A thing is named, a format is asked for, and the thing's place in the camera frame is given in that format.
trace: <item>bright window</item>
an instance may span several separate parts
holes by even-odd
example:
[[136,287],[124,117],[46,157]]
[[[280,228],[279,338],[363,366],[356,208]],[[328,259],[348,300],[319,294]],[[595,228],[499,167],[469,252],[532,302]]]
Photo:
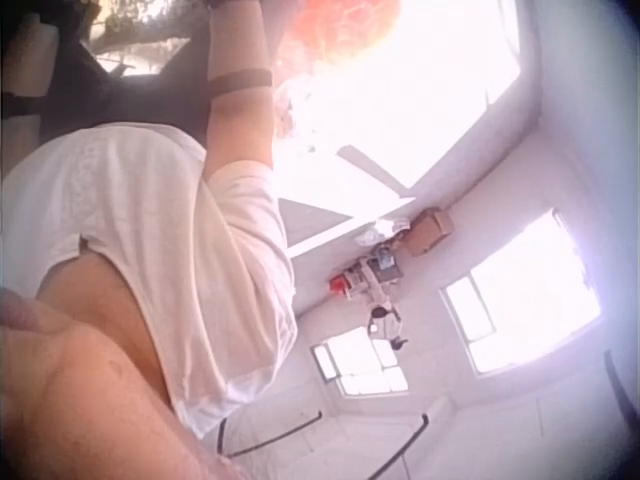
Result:
[[347,396],[403,392],[409,388],[387,340],[372,340],[365,327],[312,349],[326,381],[337,379]]
[[538,358],[600,315],[554,212],[447,287],[445,297],[479,373]]

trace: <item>ceiling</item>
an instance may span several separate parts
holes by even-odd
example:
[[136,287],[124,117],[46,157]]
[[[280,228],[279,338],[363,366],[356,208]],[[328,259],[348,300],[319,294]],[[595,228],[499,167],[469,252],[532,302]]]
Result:
[[299,138],[276,143],[296,314],[367,252],[372,220],[455,203],[537,117],[525,6],[463,3],[405,0],[395,36],[306,90]]

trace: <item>man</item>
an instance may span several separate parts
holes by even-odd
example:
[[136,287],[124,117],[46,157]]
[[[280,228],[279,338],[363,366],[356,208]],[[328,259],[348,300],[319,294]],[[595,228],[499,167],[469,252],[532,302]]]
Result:
[[16,300],[23,329],[2,297],[3,437],[28,476],[224,470],[179,423],[206,435],[295,341],[260,4],[211,5],[206,152],[173,127],[112,124],[3,184],[3,284],[37,299]]

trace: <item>sleeve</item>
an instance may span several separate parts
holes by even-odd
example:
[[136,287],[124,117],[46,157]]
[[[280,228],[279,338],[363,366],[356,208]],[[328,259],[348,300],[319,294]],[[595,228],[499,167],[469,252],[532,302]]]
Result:
[[296,339],[294,278],[274,191],[258,162],[229,164],[196,199],[196,291],[226,416],[274,379]]

